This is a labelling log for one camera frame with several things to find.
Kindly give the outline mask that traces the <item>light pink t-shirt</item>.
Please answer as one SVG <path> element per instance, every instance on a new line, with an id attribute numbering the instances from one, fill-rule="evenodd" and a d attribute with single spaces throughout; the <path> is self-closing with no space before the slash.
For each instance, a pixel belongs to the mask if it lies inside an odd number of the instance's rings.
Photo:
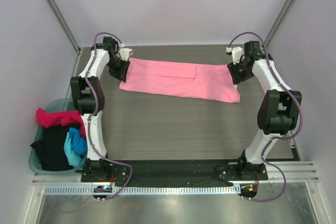
<path id="1" fill-rule="evenodd" d="M 240 94 L 227 65 L 132 58 L 124 91 L 238 103 Z"/>

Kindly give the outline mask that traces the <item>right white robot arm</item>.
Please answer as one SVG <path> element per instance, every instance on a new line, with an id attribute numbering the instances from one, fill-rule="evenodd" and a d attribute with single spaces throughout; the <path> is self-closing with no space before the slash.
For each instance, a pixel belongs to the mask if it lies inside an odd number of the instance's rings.
<path id="1" fill-rule="evenodd" d="M 235 165 L 225 165 L 220 172 L 223 181 L 267 180 L 266 157 L 274 144 L 297 126 L 302 94 L 293 91 L 281 78 L 274 61 L 258 41 L 243 47 L 228 46 L 232 57 L 228 65 L 233 83 L 238 85 L 256 77 L 265 93 L 257 114 L 258 132 Z"/>

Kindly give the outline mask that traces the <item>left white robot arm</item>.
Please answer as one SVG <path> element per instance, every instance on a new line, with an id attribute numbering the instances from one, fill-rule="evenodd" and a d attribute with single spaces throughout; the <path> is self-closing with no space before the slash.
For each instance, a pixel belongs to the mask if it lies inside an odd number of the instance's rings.
<path id="1" fill-rule="evenodd" d="M 70 79 L 73 106 L 81 116 L 88 146 L 82 182 L 105 182 L 112 177 L 112 163 L 108 160 L 102 132 L 105 97 L 100 79 L 107 67 L 112 77 L 126 82 L 131 55 L 133 50 L 125 47 L 117 36 L 100 32 L 94 37 L 83 71 Z"/>

